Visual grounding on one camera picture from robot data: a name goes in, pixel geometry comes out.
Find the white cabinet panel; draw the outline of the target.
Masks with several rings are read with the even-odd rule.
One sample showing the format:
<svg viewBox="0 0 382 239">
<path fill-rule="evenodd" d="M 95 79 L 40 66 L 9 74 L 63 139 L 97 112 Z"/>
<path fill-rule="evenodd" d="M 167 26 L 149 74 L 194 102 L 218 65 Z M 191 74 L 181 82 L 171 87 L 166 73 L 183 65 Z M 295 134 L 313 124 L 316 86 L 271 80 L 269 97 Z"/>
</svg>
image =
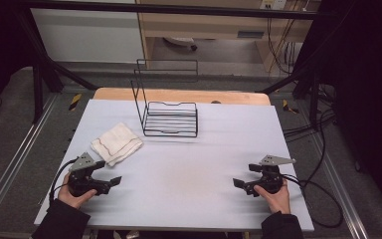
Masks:
<svg viewBox="0 0 382 239">
<path fill-rule="evenodd" d="M 143 57 L 136 14 L 47 9 L 32 13 L 55 61 L 132 63 Z"/>
</svg>

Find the yellow black floor tape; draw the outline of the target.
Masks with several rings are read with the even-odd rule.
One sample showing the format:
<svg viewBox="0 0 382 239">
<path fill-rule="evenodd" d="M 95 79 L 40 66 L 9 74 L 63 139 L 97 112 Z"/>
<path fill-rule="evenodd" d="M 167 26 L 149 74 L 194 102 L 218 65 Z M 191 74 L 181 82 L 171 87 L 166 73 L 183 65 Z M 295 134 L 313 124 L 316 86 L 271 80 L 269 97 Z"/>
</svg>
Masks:
<svg viewBox="0 0 382 239">
<path fill-rule="evenodd" d="M 71 101 L 71 103 L 70 103 L 70 106 L 69 106 L 69 111 L 74 111 L 74 110 L 75 110 L 75 108 L 76 108 L 76 106 L 78 105 L 78 103 L 79 103 L 81 97 L 82 97 L 82 94 L 76 94 L 76 95 L 73 97 L 73 99 L 72 99 L 72 101 Z"/>
<path fill-rule="evenodd" d="M 286 111 L 286 112 L 291 112 L 293 114 L 299 114 L 299 110 L 291 108 L 289 106 L 287 100 L 283 100 L 283 110 Z"/>
</svg>

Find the white wall socket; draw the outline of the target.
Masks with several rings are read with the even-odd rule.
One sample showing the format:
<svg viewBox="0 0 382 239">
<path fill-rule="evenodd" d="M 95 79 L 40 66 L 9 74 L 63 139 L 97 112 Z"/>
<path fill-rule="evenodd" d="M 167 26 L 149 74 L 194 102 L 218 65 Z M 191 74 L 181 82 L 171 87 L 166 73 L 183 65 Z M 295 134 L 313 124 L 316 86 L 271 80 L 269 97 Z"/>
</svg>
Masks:
<svg viewBox="0 0 382 239">
<path fill-rule="evenodd" d="M 262 0 L 260 8 L 267 10 L 283 10 L 287 0 Z"/>
</svg>

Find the aluminium floor rail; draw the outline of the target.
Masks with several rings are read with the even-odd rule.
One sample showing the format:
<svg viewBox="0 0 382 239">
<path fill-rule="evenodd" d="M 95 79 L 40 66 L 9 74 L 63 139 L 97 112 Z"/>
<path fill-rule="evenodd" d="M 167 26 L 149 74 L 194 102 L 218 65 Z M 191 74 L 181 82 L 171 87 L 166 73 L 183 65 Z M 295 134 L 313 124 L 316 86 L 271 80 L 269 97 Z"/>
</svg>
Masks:
<svg viewBox="0 0 382 239">
<path fill-rule="evenodd" d="M 38 135 L 42 131 L 45 123 L 48 120 L 49 115 L 51 114 L 56 100 L 59 98 L 58 94 L 51 94 L 44 105 L 44 112 L 39 117 L 38 121 L 33 123 L 26 136 L 23 138 L 20 146 L 18 147 L 16 153 L 11 158 L 11 161 L 4 173 L 0 178 L 0 204 L 2 203 L 6 193 L 8 192 L 11 184 L 13 183 L 18 171 L 23 165 L 26 157 L 28 156 L 32 146 L 34 145 Z"/>
<path fill-rule="evenodd" d="M 368 239 L 368 233 L 355 209 L 355 206 L 346 190 L 343 181 L 340 179 L 331 157 L 328 155 L 324 145 L 324 139 L 318 134 L 314 134 L 311 140 L 316 152 L 322 158 L 322 168 L 330 184 L 334 196 L 342 207 L 343 217 L 353 239 Z"/>
</svg>

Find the light wooden desk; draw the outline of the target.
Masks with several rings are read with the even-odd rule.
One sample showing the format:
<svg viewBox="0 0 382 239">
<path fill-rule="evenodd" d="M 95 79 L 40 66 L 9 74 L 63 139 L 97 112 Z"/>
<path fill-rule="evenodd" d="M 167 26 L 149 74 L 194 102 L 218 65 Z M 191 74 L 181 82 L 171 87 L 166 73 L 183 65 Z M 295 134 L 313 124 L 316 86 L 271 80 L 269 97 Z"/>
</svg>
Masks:
<svg viewBox="0 0 382 239">
<path fill-rule="evenodd" d="M 135 0 L 138 4 L 208 6 L 226 8 L 261 9 L 262 0 Z M 286 0 L 284 10 L 303 11 L 308 6 L 315 10 L 315 0 Z M 256 19 L 202 15 L 171 15 L 140 13 L 138 15 L 143 40 L 144 56 L 152 56 L 150 50 L 156 38 L 199 38 L 251 40 L 256 43 L 265 71 L 277 68 L 280 55 L 287 43 L 302 43 L 311 27 L 310 20 Z"/>
</svg>

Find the black metal frame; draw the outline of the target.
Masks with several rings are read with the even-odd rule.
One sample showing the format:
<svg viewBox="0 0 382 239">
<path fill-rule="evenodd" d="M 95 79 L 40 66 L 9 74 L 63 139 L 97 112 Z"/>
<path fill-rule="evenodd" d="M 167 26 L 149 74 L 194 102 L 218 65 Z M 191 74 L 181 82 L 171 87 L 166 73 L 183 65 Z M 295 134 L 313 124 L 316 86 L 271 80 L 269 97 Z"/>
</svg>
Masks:
<svg viewBox="0 0 382 239">
<path fill-rule="evenodd" d="M 27 45 L 32 49 L 34 59 L 34 89 L 35 89 L 35 120 L 40 117 L 42 96 L 41 78 L 44 78 L 52 92 L 60 92 L 63 84 L 58 73 L 68 77 L 88 90 L 97 90 L 98 86 L 87 82 L 63 66 L 57 64 L 48 56 L 40 33 L 34 30 L 36 23 L 29 21 L 27 14 L 34 9 L 56 9 L 72 11 L 99 11 L 99 12 L 126 12 L 126 13 L 151 13 L 171 15 L 202 15 L 243 18 L 266 19 L 295 19 L 295 20 L 329 20 L 335 15 L 327 12 L 302 12 L 285 10 L 250 10 L 243 8 L 157 5 L 134 3 L 109 3 L 85 1 L 55 1 L 55 0 L 16 0 L 12 5 L 12 12 L 17 19 L 22 32 L 27 36 Z"/>
</svg>

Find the white table mat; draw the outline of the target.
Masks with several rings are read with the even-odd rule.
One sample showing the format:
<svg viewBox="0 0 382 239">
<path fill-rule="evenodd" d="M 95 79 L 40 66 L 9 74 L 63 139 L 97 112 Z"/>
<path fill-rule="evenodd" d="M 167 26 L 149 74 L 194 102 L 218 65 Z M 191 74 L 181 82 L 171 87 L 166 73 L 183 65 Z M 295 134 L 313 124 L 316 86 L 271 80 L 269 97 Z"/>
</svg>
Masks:
<svg viewBox="0 0 382 239">
<path fill-rule="evenodd" d="M 147 136 L 113 167 L 94 172 L 119 177 L 109 194 L 83 205 L 91 228 L 257 231 L 270 216 L 267 202 L 234 186 L 256 180 L 249 166 L 288 149 L 272 106 L 200 104 L 194 137 Z"/>
</svg>

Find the person's right hand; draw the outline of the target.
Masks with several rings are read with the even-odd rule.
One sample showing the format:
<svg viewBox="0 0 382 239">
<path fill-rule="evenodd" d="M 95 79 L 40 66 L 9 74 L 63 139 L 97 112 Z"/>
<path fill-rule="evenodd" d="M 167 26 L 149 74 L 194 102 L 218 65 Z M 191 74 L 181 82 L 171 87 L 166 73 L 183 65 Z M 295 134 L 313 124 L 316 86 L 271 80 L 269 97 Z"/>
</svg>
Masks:
<svg viewBox="0 0 382 239">
<path fill-rule="evenodd" d="M 268 202 L 272 213 L 280 212 L 281 214 L 291 214 L 289 192 L 287 189 L 287 181 L 285 179 L 283 180 L 281 189 L 277 193 L 268 193 L 259 185 L 255 185 L 254 190 Z"/>
</svg>

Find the wooden table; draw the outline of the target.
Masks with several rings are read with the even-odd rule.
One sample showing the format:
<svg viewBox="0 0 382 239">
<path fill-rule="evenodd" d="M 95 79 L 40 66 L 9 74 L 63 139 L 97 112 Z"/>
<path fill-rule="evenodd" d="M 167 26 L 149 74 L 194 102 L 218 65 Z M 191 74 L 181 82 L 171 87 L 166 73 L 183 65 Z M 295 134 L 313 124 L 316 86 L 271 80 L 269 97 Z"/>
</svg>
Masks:
<svg viewBox="0 0 382 239">
<path fill-rule="evenodd" d="M 188 91 L 148 89 L 139 90 L 127 88 L 100 88 L 95 91 L 94 100 L 134 101 L 135 99 L 149 102 L 194 102 L 209 104 L 220 102 L 225 105 L 257 105 L 269 106 L 271 101 L 265 94 L 243 93 L 230 91 Z"/>
</svg>

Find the person's left hand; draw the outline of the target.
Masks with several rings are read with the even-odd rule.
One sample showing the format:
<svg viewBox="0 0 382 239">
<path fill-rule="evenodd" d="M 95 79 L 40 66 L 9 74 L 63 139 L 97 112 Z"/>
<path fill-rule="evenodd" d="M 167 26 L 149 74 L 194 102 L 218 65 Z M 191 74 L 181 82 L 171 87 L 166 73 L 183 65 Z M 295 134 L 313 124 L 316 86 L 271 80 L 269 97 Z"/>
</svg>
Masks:
<svg viewBox="0 0 382 239">
<path fill-rule="evenodd" d="M 64 177 L 63 186 L 59 190 L 58 199 L 71 207 L 80 209 L 84 203 L 86 203 L 87 201 L 89 201 L 91 198 L 93 198 L 96 195 L 96 190 L 91 189 L 87 191 L 86 193 L 84 193 L 83 195 L 75 197 L 70 192 L 70 188 L 68 186 L 69 179 L 70 179 L 70 175 L 67 173 Z"/>
</svg>

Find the white towel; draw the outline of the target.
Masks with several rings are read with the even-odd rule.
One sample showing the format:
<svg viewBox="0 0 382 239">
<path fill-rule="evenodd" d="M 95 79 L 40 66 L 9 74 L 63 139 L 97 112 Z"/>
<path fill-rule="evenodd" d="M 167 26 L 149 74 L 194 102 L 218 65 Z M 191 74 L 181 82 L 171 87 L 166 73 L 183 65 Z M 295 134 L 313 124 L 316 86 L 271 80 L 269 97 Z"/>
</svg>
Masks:
<svg viewBox="0 0 382 239">
<path fill-rule="evenodd" d="M 120 122 L 92 141 L 91 147 L 109 166 L 115 166 L 141 149 L 143 141 Z"/>
</svg>

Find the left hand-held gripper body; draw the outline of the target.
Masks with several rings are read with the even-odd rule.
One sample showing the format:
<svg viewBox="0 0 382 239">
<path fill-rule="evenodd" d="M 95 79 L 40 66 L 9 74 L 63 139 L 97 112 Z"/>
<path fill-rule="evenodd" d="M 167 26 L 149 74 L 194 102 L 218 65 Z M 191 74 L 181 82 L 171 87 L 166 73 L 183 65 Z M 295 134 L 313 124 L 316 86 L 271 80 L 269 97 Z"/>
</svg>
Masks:
<svg viewBox="0 0 382 239">
<path fill-rule="evenodd" d="M 87 152 L 75 160 L 69 169 L 69 188 L 72 195 L 78 197 L 91 189 L 95 189 L 97 195 L 109 193 L 111 188 L 109 181 L 97 180 L 92 177 L 95 164 L 96 161 Z"/>
</svg>

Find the white chair base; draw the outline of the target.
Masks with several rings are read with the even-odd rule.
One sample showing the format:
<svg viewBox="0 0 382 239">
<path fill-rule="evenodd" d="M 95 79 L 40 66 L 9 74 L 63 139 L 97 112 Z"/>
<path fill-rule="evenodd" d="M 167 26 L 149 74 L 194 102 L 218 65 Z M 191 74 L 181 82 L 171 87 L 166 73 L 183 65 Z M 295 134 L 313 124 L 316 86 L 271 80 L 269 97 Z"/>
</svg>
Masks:
<svg viewBox="0 0 382 239">
<path fill-rule="evenodd" d="M 189 48 L 191 51 L 196 51 L 198 49 L 197 45 L 195 44 L 192 38 L 165 37 L 164 40 L 177 46 Z"/>
</svg>

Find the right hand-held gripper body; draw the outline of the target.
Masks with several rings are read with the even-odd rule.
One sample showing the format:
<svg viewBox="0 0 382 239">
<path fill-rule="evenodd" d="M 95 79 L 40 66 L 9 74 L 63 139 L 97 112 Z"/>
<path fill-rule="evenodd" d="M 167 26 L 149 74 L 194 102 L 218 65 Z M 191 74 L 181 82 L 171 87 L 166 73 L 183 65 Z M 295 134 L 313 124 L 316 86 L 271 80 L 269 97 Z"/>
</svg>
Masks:
<svg viewBox="0 0 382 239">
<path fill-rule="evenodd" d="M 259 180 L 245 182 L 244 190 L 248 195 L 257 197 L 258 194 L 254 190 L 255 185 L 261 186 L 268 193 L 277 193 L 283 185 L 283 176 L 280 172 L 279 166 L 282 164 L 296 163 L 293 158 L 280 157 L 275 155 L 266 155 L 259 163 L 262 167 L 260 174 L 262 177 Z"/>
</svg>

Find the black wire rack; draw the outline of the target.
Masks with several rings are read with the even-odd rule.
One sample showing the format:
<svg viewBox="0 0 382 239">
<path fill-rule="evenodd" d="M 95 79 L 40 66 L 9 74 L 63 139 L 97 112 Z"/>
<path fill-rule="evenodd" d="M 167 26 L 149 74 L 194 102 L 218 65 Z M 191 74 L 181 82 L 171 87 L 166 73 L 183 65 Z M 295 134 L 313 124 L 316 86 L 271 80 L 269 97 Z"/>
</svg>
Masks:
<svg viewBox="0 0 382 239">
<path fill-rule="evenodd" d="M 198 110 L 194 102 L 158 100 L 150 95 L 156 87 L 198 81 L 196 60 L 138 59 L 130 81 L 133 98 L 145 136 L 196 137 Z"/>
</svg>

